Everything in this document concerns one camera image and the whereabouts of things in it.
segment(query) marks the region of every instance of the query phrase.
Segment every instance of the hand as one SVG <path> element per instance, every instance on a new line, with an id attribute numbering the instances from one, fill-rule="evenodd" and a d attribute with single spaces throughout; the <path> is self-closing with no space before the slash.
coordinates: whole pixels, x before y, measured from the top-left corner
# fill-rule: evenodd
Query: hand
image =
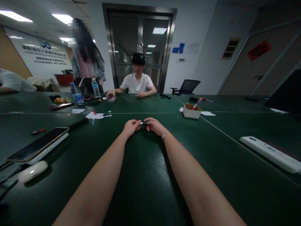
<path id="1" fill-rule="evenodd" d="M 129 120 L 125 123 L 122 134 L 127 138 L 133 135 L 133 133 L 140 129 L 141 120 L 137 121 L 135 119 Z"/>
<path id="2" fill-rule="evenodd" d="M 146 97 L 146 94 L 143 93 L 143 92 L 138 92 L 137 95 L 136 95 L 137 98 L 143 98 L 143 97 Z"/>
<path id="3" fill-rule="evenodd" d="M 111 98 L 111 97 L 109 96 L 109 94 L 112 94 L 113 96 L 115 96 L 115 94 L 116 94 L 115 89 L 112 89 L 112 90 L 110 90 L 110 91 L 107 92 L 106 97 L 107 97 L 108 99 Z"/>
<path id="4" fill-rule="evenodd" d="M 167 131 L 167 129 L 164 126 L 162 126 L 162 124 L 159 123 L 158 120 L 154 118 L 146 118 L 144 121 L 148 121 L 146 130 L 154 131 L 160 137 L 162 137 L 164 133 Z"/>

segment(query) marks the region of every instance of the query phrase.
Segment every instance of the white sleeve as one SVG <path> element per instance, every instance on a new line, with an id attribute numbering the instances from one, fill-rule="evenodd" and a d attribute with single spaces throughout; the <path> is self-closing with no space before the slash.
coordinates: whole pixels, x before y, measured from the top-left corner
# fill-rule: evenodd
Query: white sleeve
<path id="1" fill-rule="evenodd" d="M 148 88 L 150 88 L 154 85 L 149 76 L 146 77 L 146 81 L 147 81 L 147 87 Z"/>
<path id="2" fill-rule="evenodd" d="M 120 88 L 122 88 L 122 89 L 125 90 L 126 88 L 129 87 L 128 78 L 129 78 L 129 76 L 127 75 L 127 76 L 123 79 L 123 82 L 122 82 Z"/>
<path id="3" fill-rule="evenodd" d="M 1 83 L 3 87 L 10 88 L 20 92 L 22 81 L 16 76 L 15 73 L 3 73 L 1 75 Z"/>

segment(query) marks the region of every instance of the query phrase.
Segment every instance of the plastic bottle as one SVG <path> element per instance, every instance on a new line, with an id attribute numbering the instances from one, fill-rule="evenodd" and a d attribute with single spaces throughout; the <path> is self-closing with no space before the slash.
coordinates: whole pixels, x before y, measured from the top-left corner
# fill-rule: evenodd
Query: plastic bottle
<path id="1" fill-rule="evenodd" d="M 95 78 L 92 78 L 92 88 L 93 88 L 93 91 L 94 91 L 94 96 L 96 98 L 100 98 L 100 91 L 99 91 L 99 87 L 98 87 L 98 83 L 97 81 L 95 80 Z"/>
<path id="2" fill-rule="evenodd" d="M 83 103 L 84 99 L 82 97 L 82 93 L 81 93 L 80 89 L 74 83 L 70 83 L 70 89 L 71 89 L 71 93 L 72 93 L 72 95 L 74 97 L 74 100 L 78 104 Z"/>

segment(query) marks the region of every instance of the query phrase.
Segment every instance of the black office chair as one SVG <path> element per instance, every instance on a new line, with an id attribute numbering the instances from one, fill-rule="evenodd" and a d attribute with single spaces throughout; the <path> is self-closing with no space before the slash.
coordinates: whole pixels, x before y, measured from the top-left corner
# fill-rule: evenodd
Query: black office chair
<path id="1" fill-rule="evenodd" d="M 179 90 L 176 90 L 177 88 L 171 88 L 172 94 L 175 94 L 175 95 L 193 94 L 192 92 L 200 84 L 200 82 L 201 81 L 198 81 L 198 80 L 185 79 Z"/>

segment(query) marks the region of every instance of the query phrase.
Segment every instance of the bangle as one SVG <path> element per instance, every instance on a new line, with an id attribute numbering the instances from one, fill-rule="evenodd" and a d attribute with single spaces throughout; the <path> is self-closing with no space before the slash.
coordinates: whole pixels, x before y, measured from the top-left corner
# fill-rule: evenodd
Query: bangle
<path id="1" fill-rule="evenodd" d="M 167 134 L 167 133 L 169 133 L 169 131 L 167 130 L 164 134 L 163 134 L 163 137 L 162 137 L 162 142 L 164 142 L 164 140 L 163 140 L 163 138 L 164 138 L 164 136 Z"/>

